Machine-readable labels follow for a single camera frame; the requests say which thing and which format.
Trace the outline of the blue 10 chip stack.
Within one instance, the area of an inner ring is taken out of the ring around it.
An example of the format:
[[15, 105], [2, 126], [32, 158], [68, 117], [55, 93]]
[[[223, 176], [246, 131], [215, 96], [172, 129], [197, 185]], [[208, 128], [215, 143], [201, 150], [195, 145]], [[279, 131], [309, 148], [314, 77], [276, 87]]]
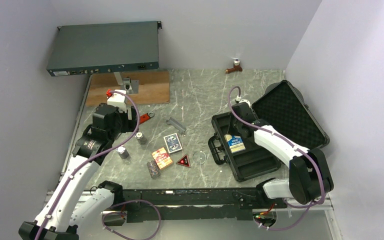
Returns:
[[145, 135], [140, 131], [136, 132], [134, 137], [140, 145], [145, 145], [148, 142]]

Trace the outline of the black poker set case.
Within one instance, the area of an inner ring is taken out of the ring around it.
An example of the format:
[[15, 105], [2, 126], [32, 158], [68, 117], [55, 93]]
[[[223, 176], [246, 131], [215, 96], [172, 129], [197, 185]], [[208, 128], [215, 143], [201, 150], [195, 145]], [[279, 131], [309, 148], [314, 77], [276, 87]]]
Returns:
[[330, 142], [301, 92], [287, 80], [270, 85], [252, 104], [241, 100], [231, 111], [214, 115], [211, 125], [213, 160], [228, 164], [238, 182], [288, 167], [294, 157]]

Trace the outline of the blue playing card deck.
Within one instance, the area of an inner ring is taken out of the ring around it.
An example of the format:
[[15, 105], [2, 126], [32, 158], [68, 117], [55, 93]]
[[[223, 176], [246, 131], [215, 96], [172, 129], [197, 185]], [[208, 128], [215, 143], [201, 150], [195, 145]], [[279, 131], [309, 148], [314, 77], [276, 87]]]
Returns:
[[169, 154], [179, 152], [183, 149], [180, 138], [177, 133], [172, 133], [163, 137]]

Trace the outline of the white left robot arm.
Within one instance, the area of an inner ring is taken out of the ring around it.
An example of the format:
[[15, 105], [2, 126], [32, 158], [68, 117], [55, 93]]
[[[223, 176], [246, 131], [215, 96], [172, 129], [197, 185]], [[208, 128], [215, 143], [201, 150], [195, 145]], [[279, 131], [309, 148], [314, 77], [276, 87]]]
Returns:
[[123, 186], [104, 181], [80, 207], [78, 201], [121, 133], [130, 133], [127, 143], [139, 130], [140, 114], [134, 104], [121, 111], [114, 103], [101, 103], [93, 113], [92, 124], [75, 143], [68, 167], [55, 192], [34, 221], [21, 224], [18, 234], [23, 240], [78, 240], [86, 222], [109, 208], [119, 209], [124, 201]]

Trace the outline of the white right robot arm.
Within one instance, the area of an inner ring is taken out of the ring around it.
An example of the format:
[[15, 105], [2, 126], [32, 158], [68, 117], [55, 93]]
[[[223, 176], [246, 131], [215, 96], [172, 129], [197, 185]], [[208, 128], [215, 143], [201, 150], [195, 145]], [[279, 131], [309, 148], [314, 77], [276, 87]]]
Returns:
[[288, 178], [275, 178], [262, 184], [262, 190], [255, 194], [256, 203], [262, 207], [269, 207], [275, 199], [294, 199], [300, 206], [296, 208], [312, 207], [324, 203], [325, 185], [331, 186], [322, 171], [322, 162], [326, 161], [324, 153], [318, 149], [303, 147], [278, 132], [272, 125], [250, 123], [240, 118], [228, 103], [232, 115], [241, 123], [255, 129], [254, 142], [268, 150], [288, 167]]

